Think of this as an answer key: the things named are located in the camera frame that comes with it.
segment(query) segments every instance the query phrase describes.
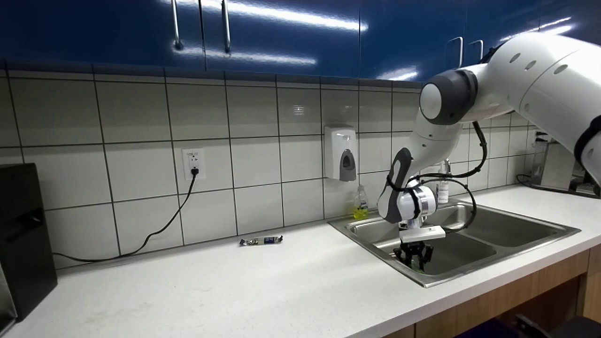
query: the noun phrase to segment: wall socket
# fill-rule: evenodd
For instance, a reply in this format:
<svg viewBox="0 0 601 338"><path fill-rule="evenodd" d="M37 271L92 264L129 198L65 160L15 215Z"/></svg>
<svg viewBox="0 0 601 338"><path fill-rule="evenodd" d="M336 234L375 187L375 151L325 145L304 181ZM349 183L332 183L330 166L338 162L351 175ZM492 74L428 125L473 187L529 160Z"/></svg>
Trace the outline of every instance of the wall socket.
<svg viewBox="0 0 601 338"><path fill-rule="evenodd" d="M199 170L197 179L204 179L204 151L203 149L184 149L182 151L182 160L184 160L184 177L186 183L191 183L191 170Z"/></svg>

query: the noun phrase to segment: lower cabinet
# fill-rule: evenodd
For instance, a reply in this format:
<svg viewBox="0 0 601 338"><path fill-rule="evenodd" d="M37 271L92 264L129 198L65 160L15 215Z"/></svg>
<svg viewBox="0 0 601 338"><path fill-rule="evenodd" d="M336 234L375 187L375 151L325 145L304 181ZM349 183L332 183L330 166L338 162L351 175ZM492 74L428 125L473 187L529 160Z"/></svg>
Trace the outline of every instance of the lower cabinet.
<svg viewBox="0 0 601 338"><path fill-rule="evenodd" d="M584 316L601 322L601 247L432 316L390 338L458 337L497 320L511 326L524 314L542 329Z"/></svg>

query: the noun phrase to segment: cabinet handle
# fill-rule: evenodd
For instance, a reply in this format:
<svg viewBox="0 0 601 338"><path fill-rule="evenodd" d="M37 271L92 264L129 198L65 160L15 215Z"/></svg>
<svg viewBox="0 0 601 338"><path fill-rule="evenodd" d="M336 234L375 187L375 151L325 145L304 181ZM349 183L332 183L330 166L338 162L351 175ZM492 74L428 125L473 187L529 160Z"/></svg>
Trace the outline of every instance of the cabinet handle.
<svg viewBox="0 0 601 338"><path fill-rule="evenodd" d="M450 42L458 42L458 68L464 66L464 38L456 36Z"/></svg>
<svg viewBox="0 0 601 338"><path fill-rule="evenodd" d="M469 46L480 46L480 61L484 59L484 40L473 40Z"/></svg>
<svg viewBox="0 0 601 338"><path fill-rule="evenodd" d="M227 0L221 0L221 14L223 14L223 31L225 31L225 53L231 53L231 33L229 33Z"/></svg>
<svg viewBox="0 0 601 338"><path fill-rule="evenodd" d="M182 38L180 38L180 21L176 18L176 0L171 0L171 16L172 16L172 34L174 34L172 48L176 51L182 51L184 44L182 44Z"/></svg>

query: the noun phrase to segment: soap dispenser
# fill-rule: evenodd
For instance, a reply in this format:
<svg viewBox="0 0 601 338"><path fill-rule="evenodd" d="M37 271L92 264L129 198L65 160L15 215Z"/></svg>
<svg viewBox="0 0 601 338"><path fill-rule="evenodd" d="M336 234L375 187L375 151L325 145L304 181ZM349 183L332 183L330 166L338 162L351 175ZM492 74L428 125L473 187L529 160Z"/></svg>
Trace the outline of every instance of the soap dispenser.
<svg viewBox="0 0 601 338"><path fill-rule="evenodd" d="M332 181L357 179L357 134L353 128L325 128L325 177Z"/></svg>

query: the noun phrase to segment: wall tile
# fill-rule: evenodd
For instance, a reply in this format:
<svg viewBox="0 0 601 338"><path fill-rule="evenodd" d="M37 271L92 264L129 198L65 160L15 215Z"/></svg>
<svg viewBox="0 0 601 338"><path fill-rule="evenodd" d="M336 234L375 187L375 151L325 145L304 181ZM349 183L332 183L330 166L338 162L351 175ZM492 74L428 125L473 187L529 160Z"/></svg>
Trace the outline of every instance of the wall tile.
<svg viewBox="0 0 601 338"><path fill-rule="evenodd" d="M7 81L0 78L0 147L18 147Z"/></svg>
<svg viewBox="0 0 601 338"><path fill-rule="evenodd" d="M169 85L172 140L227 138L223 87Z"/></svg>
<svg viewBox="0 0 601 338"><path fill-rule="evenodd" d="M11 85L22 145L101 142L92 83L15 80Z"/></svg>
<svg viewBox="0 0 601 338"><path fill-rule="evenodd" d="M167 85L223 87L223 80L167 78Z"/></svg>
<svg viewBox="0 0 601 338"><path fill-rule="evenodd" d="M203 153L201 173L195 179L191 192L206 192L206 190L231 190L231 155L229 142L180 142L174 143L174 166L176 166L176 181L178 192L186 194L189 188L189 181L184 172L184 157L182 151L199 149Z"/></svg>
<svg viewBox="0 0 601 338"><path fill-rule="evenodd" d="M340 183L340 181L323 181L325 188L325 220L343 220L349 219L349 209L355 203L355 194L358 181Z"/></svg>
<svg viewBox="0 0 601 338"><path fill-rule="evenodd" d="M182 209L182 230L186 245L234 237L233 190L193 194Z"/></svg>
<svg viewBox="0 0 601 338"><path fill-rule="evenodd" d="M92 81L92 74L58 74L58 72L28 72L9 70L11 80L60 80L60 81Z"/></svg>
<svg viewBox="0 0 601 338"><path fill-rule="evenodd" d="M390 132L392 98L390 93L360 91L358 132Z"/></svg>
<svg viewBox="0 0 601 338"><path fill-rule="evenodd" d="M358 136L360 173L387 172L390 168L390 134Z"/></svg>
<svg viewBox="0 0 601 338"><path fill-rule="evenodd" d="M233 140L234 187L280 183L278 140Z"/></svg>
<svg viewBox="0 0 601 338"><path fill-rule="evenodd" d="M110 202L101 147L24 149L24 162L37 166L45 209Z"/></svg>
<svg viewBox="0 0 601 338"><path fill-rule="evenodd" d="M360 185L364 188L364 194L368 198L368 207L375 209L377 200L381 196L383 185L387 183L387 172L385 173L368 173L360 175Z"/></svg>
<svg viewBox="0 0 601 338"><path fill-rule="evenodd" d="M488 158L503 158L509 155L509 130L494 128L488 134Z"/></svg>
<svg viewBox="0 0 601 338"><path fill-rule="evenodd" d="M281 181L321 179L321 136L281 138Z"/></svg>
<svg viewBox="0 0 601 338"><path fill-rule="evenodd" d="M509 158L492 158L488 162L488 188L497 188L507 185Z"/></svg>
<svg viewBox="0 0 601 338"><path fill-rule="evenodd" d="M358 126L357 91L321 91L323 126Z"/></svg>
<svg viewBox="0 0 601 338"><path fill-rule="evenodd" d="M236 190L236 217L240 235L281 228L280 185Z"/></svg>
<svg viewBox="0 0 601 338"><path fill-rule="evenodd" d="M280 134L321 134L319 91L278 89Z"/></svg>
<svg viewBox="0 0 601 338"><path fill-rule="evenodd" d="M163 85L97 83L97 100L107 143L171 138Z"/></svg>
<svg viewBox="0 0 601 338"><path fill-rule="evenodd" d="M174 196L161 200L114 203L118 243L122 254L137 250L150 234L163 230L176 213L176 203L178 202ZM180 219L174 219L163 234L152 237L146 249L142 249L141 252L154 252L174 247L182 247Z"/></svg>
<svg viewBox="0 0 601 338"><path fill-rule="evenodd" d="M283 185L283 224L323 220L323 188L319 181Z"/></svg>
<svg viewBox="0 0 601 338"><path fill-rule="evenodd" d="M227 87L233 138L278 136L276 89Z"/></svg>
<svg viewBox="0 0 601 338"><path fill-rule="evenodd" d="M469 162L467 166L469 170L473 170L475 166L479 166L479 162ZM488 168L490 168L490 160L484 162L480 173L467 179L467 187L471 192L488 188Z"/></svg>
<svg viewBox="0 0 601 338"><path fill-rule="evenodd" d="M516 177L526 175L526 157L509 158L507 166L507 185L516 185Z"/></svg>
<svg viewBox="0 0 601 338"><path fill-rule="evenodd" d="M509 157L526 155L527 153L527 130L526 128L511 128L509 132Z"/></svg>
<svg viewBox="0 0 601 338"><path fill-rule="evenodd" d="M109 145L107 158L114 202L176 192L169 143Z"/></svg>
<svg viewBox="0 0 601 338"><path fill-rule="evenodd" d="M80 260L116 258L116 235L110 205L45 213L52 252ZM58 269L80 265L54 258Z"/></svg>
<svg viewBox="0 0 601 338"><path fill-rule="evenodd" d="M95 74L94 78L99 83L165 83L163 78L148 76Z"/></svg>
<svg viewBox="0 0 601 338"><path fill-rule="evenodd" d="M20 149L0 149L0 166L22 164Z"/></svg>
<svg viewBox="0 0 601 338"><path fill-rule="evenodd" d="M417 113L418 113L418 93L392 95L392 130L394 132L413 130Z"/></svg>

